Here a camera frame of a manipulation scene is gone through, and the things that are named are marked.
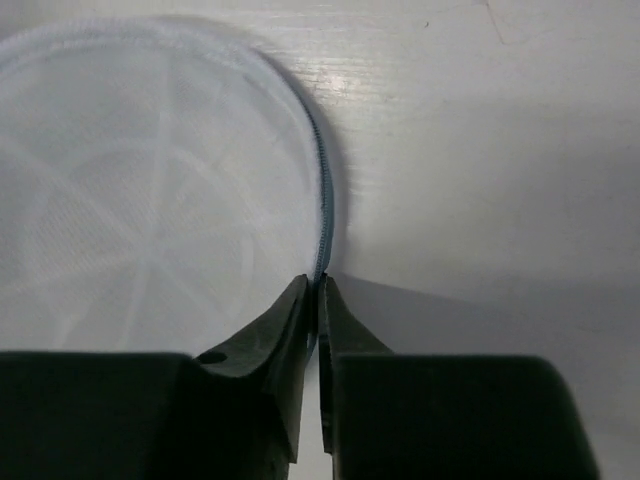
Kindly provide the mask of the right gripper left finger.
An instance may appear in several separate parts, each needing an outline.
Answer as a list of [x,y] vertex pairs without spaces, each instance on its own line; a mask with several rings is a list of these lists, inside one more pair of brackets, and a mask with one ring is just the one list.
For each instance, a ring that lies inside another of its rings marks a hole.
[[299,275],[263,314],[196,357],[215,377],[264,398],[291,463],[298,457],[308,337],[309,280]]

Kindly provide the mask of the white mesh laundry bag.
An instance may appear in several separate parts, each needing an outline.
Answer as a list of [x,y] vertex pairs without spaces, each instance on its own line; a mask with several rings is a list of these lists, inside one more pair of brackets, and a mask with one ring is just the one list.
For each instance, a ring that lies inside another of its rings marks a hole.
[[197,354],[331,255],[324,142],[211,25],[98,18],[1,43],[1,346]]

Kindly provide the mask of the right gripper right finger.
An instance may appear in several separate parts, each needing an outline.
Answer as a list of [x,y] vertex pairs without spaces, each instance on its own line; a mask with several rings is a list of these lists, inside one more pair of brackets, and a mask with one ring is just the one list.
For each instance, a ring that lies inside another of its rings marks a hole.
[[325,452],[387,455],[396,435],[398,358],[349,310],[325,275],[317,300],[320,413]]

